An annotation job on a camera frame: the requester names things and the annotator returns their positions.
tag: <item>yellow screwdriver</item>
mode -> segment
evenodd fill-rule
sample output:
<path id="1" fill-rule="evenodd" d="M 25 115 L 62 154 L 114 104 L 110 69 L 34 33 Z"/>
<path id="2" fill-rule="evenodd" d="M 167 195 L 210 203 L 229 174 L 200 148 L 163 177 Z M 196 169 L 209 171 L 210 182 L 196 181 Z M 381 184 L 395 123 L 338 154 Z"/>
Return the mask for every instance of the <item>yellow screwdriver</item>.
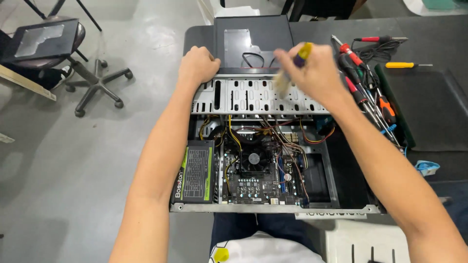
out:
<path id="1" fill-rule="evenodd" d="M 414 68 L 417 66 L 432 66 L 432 64 L 414 64 L 406 62 L 388 62 L 385 64 L 386 68 Z"/>

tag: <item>concrete floor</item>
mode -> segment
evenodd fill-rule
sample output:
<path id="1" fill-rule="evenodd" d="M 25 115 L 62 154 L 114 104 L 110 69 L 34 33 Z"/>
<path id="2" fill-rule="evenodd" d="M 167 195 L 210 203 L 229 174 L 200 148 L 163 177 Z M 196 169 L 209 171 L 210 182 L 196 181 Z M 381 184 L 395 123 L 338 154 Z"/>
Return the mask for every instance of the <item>concrete floor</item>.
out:
<path id="1" fill-rule="evenodd" d="M 85 26 L 80 46 L 90 60 L 85 65 L 92 69 L 99 57 L 108 61 L 106 71 L 129 67 L 135 77 L 108 85 L 124 101 L 123 109 L 98 94 L 82 119 L 73 111 L 85 89 L 71 94 L 60 87 L 54 91 L 57 102 L 13 90 L 0 111 L 1 132 L 16 139 L 0 144 L 2 263 L 107 262 L 140 151 L 173 92 L 184 33 L 204 24 L 194 0 L 82 1 L 102 33 L 73 0 L 59 14 L 77 17 Z M 56 0 L 36 2 L 47 13 Z M 248 2 L 265 15 L 279 14 L 284 3 Z M 366 5 L 371 2 L 385 1 Z M 367 9 L 363 16 L 379 12 Z M 0 4 L 5 32 L 40 21 L 22 0 Z M 170 217 L 169 262 L 206 262 L 212 215 Z"/>

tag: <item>black box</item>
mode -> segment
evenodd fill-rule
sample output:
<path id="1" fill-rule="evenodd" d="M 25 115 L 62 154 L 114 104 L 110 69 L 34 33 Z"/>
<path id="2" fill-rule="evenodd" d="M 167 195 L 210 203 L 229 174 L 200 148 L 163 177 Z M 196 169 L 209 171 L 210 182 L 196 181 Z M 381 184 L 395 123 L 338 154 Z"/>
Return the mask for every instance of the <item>black box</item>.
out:
<path id="1" fill-rule="evenodd" d="M 211 204 L 216 189 L 219 155 L 212 140 L 189 140 L 172 189 L 171 203 Z"/>

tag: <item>right hand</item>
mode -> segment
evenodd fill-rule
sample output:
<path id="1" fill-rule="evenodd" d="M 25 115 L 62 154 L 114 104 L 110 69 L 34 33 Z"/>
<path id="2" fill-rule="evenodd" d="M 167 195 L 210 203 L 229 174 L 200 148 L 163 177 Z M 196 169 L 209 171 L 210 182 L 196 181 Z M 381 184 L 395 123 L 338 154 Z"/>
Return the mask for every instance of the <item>right hand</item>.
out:
<path id="1" fill-rule="evenodd" d="M 291 80 L 308 96 L 330 110 L 337 98 L 349 96 L 338 75 L 338 69 L 333 61 L 333 51 L 329 45 L 314 44 L 306 65 L 299 69 L 293 63 L 294 57 L 304 44 L 301 43 L 289 52 L 282 49 L 274 54 L 282 68 L 288 72 Z"/>

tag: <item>left hand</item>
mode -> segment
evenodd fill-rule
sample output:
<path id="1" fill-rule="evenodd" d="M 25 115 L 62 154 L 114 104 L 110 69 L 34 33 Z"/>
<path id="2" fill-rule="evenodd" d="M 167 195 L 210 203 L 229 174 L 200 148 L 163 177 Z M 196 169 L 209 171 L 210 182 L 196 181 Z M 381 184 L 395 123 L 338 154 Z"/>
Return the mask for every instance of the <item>left hand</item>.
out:
<path id="1" fill-rule="evenodd" d="M 182 58 L 179 81 L 188 81 L 200 86 L 210 81 L 219 70 L 221 60 L 214 59 L 206 47 L 193 46 Z"/>

